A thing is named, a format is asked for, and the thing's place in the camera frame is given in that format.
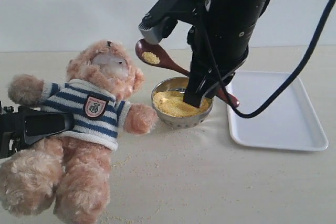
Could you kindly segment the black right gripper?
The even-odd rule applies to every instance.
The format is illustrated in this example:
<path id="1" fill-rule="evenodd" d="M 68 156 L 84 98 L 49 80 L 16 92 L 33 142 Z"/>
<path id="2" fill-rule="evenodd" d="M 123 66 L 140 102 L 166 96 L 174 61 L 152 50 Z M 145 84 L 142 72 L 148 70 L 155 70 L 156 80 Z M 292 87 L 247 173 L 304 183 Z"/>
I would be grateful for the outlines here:
<path id="1" fill-rule="evenodd" d="M 247 57 L 248 43 L 256 22 L 269 0 L 208 0 L 202 11 L 216 65 L 222 77 L 238 68 Z M 218 83 L 209 61 L 193 58 L 183 102 L 199 108 L 204 98 L 212 99 Z"/>

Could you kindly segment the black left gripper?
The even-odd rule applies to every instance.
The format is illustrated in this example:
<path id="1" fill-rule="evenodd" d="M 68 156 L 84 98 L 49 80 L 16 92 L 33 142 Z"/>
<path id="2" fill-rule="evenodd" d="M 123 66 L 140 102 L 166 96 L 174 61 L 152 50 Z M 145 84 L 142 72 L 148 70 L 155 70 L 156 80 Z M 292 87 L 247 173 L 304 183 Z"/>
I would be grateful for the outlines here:
<path id="1" fill-rule="evenodd" d="M 13 106 L 1 106 L 1 158 L 19 152 L 23 144 L 34 144 L 73 127 L 74 116 L 69 113 L 38 111 L 24 106 L 14 112 Z"/>

